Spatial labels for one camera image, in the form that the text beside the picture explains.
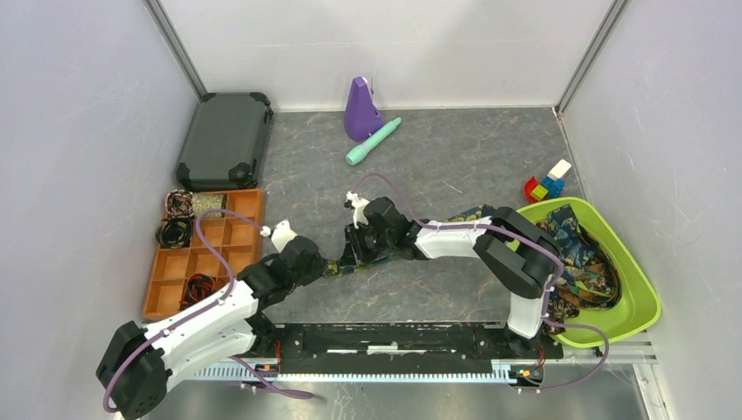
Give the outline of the blue yellow floral tie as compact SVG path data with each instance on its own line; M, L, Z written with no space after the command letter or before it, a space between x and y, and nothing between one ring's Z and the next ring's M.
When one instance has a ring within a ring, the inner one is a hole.
M494 208L488 204L473 207L445 220L445 222L469 222L491 216ZM343 253L339 259L325 259L325 269L322 276L325 278L350 276L353 273L369 270L396 260L403 259L394 250L382 251L371 262L362 262L354 253L349 234L346 234Z

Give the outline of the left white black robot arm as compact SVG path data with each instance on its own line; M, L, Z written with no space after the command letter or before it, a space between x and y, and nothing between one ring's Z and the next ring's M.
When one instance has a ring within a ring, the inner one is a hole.
M149 325L119 326L95 371L105 410L138 419L203 368L248 352L274 354L277 329L263 310L325 268L318 245L298 235L188 309Z

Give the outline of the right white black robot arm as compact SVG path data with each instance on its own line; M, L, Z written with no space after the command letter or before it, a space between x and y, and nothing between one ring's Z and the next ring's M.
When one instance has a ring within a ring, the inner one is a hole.
M527 357L540 346L550 281L564 265L556 240L516 210L485 206L478 219L442 222L409 219L388 197L368 200L349 192L345 205L353 212L347 248L357 263L384 256L478 259L510 293L507 350Z

